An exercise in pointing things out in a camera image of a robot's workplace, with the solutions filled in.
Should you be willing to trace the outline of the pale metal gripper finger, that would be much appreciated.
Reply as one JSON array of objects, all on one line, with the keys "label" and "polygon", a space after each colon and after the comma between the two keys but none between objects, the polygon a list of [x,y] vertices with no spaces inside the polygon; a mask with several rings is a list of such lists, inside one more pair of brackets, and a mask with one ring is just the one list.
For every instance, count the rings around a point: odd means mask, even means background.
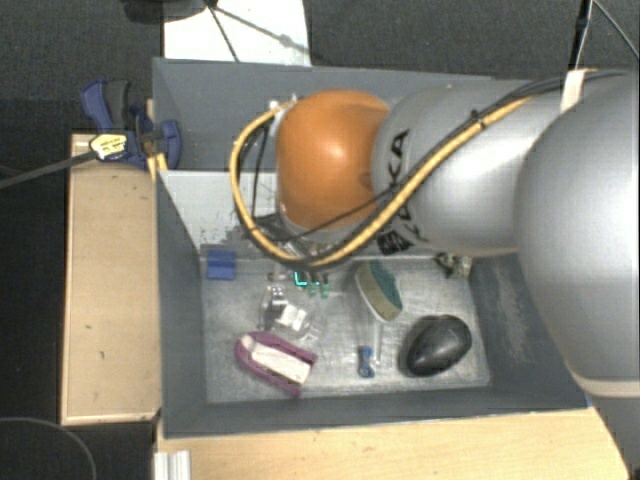
[{"label": "pale metal gripper finger", "polygon": [[319,317],[309,308],[288,304],[276,319],[276,331],[297,342],[312,342],[319,336]]},{"label": "pale metal gripper finger", "polygon": [[288,299],[284,288],[277,285],[268,285],[263,292],[259,305],[258,329],[262,331],[271,330],[287,305]]}]

